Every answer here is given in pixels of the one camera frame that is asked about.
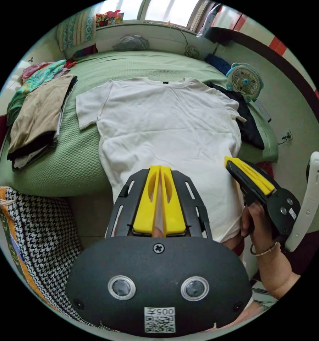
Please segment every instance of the houndstooth fabric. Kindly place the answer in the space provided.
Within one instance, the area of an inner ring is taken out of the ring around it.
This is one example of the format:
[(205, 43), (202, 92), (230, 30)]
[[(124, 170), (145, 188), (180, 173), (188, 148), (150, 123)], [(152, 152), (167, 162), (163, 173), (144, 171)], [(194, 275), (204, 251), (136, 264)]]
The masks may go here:
[[(27, 270), (45, 299), (65, 316), (84, 324), (65, 294), (71, 267), (82, 251), (75, 221), (66, 199), (20, 194), (6, 189), (14, 200), (8, 213)], [(100, 325), (99, 328), (113, 331)]]

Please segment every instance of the green bedspread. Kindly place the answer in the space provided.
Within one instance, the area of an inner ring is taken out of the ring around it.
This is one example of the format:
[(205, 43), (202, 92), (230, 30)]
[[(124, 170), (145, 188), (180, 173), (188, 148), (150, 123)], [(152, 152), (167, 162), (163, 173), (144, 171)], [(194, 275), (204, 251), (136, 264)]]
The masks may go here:
[[(183, 77), (201, 82), (212, 81), (225, 87), (226, 77), (213, 66), (199, 60), (165, 52), (106, 52), (82, 58), (71, 69), (78, 83), (68, 98), (63, 114), (59, 142), (55, 150), (25, 169), (13, 172), (7, 160), (6, 140), (0, 158), (0, 186), (39, 196), (76, 196), (106, 191), (109, 181), (98, 157), (100, 136), (96, 125), (80, 131), (75, 109), (75, 96), (105, 81), (148, 77), (158, 81), (177, 81)], [(265, 144), (261, 151), (242, 144), (239, 157), (251, 162), (277, 161), (277, 141), (273, 130), (250, 104)]]

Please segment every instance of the bracelet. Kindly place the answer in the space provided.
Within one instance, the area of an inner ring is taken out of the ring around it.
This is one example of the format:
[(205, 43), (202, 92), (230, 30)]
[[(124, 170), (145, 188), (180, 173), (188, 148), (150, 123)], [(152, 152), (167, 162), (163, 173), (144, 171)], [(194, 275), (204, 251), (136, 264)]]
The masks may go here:
[(275, 244), (274, 244), (273, 246), (271, 246), (267, 251), (262, 252), (262, 253), (255, 253), (255, 252), (253, 252), (253, 246), (254, 246), (254, 245), (252, 244), (252, 246), (251, 246), (251, 254), (254, 255), (254, 256), (262, 256), (262, 255), (265, 255), (266, 253), (271, 252), (271, 251), (275, 248), (276, 244), (277, 244), (277, 242), (275, 242)]

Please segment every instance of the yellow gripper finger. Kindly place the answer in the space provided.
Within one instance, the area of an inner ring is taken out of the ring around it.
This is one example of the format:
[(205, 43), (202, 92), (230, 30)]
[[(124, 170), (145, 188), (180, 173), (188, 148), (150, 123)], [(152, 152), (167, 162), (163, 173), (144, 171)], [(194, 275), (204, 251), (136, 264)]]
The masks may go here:
[(153, 235), (157, 210), (159, 176), (160, 166), (151, 166), (133, 224), (133, 229), (136, 233)]
[(264, 195), (269, 195), (274, 191), (275, 186), (244, 161), (240, 160), (239, 158), (225, 156), (225, 167), (227, 167), (228, 161), (232, 161), (240, 170), (242, 170)]
[(162, 185), (163, 232), (180, 234), (185, 231), (185, 222), (170, 167), (160, 167)]

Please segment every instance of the desk fan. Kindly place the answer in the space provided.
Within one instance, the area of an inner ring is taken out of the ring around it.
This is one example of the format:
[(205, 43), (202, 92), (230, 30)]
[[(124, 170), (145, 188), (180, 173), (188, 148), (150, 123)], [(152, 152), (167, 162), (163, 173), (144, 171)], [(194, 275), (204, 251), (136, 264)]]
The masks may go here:
[(233, 63), (226, 74), (227, 90), (240, 92), (245, 101), (255, 101), (263, 88), (260, 75), (246, 63)]

